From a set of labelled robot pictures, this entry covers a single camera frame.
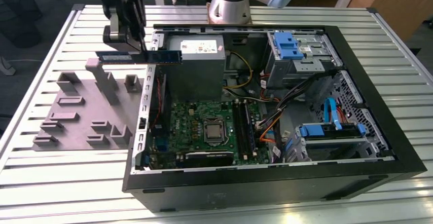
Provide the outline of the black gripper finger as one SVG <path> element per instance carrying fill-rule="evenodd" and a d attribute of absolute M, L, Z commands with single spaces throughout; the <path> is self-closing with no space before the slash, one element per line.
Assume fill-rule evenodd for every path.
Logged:
<path fill-rule="evenodd" d="M 121 12 L 121 63 L 138 64 L 148 61 L 146 12 L 142 6 L 124 6 Z"/>

